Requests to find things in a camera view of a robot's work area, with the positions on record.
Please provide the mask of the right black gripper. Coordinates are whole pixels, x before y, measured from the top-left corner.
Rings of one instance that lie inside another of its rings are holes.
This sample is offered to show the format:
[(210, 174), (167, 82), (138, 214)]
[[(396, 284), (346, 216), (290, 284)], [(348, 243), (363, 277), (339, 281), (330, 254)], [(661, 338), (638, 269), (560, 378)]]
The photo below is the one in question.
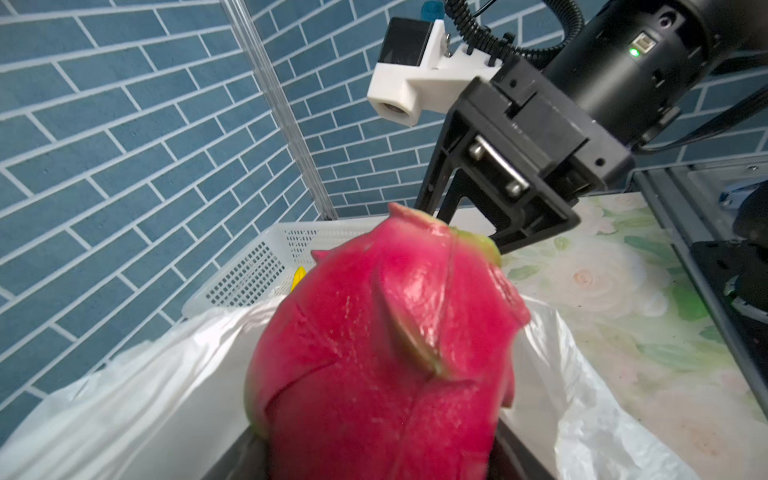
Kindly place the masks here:
[(449, 110), (415, 207), (448, 223), (469, 200), (503, 254), (579, 225), (579, 197), (607, 189), (630, 151), (524, 59), (476, 78)]

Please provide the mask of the white plastic bag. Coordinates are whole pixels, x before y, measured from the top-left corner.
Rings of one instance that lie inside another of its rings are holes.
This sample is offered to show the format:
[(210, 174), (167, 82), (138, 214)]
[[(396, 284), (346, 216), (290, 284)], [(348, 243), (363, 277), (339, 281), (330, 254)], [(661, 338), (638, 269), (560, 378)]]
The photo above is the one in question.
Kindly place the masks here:
[[(213, 308), (45, 398), (1, 448), (5, 479), (200, 479), (245, 431), (245, 371), (279, 305)], [(691, 479), (626, 413), (559, 313), (526, 299), (501, 419), (558, 479)]]

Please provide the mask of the pink dragon fruit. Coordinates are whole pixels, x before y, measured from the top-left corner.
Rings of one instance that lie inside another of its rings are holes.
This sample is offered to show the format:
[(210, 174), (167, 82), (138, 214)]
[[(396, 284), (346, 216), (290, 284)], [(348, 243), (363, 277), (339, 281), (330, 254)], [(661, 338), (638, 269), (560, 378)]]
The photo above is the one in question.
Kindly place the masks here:
[(271, 479), (483, 479), (531, 315), (495, 243), (399, 204), (312, 252), (253, 352)]

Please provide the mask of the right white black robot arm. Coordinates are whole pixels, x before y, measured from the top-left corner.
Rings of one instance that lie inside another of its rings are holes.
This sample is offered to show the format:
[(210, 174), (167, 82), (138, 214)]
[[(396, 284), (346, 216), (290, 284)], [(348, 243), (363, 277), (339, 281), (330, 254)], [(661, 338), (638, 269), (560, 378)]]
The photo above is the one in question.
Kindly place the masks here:
[(453, 103), (415, 206), (449, 222), (471, 201), (504, 253), (575, 228), (578, 199), (616, 186), (680, 98), (747, 43), (767, 44), (763, 1), (610, 1), (591, 20), (572, 1), (550, 9), (564, 39), (534, 50), (465, 2), (445, 5), (470, 51), (501, 67)]

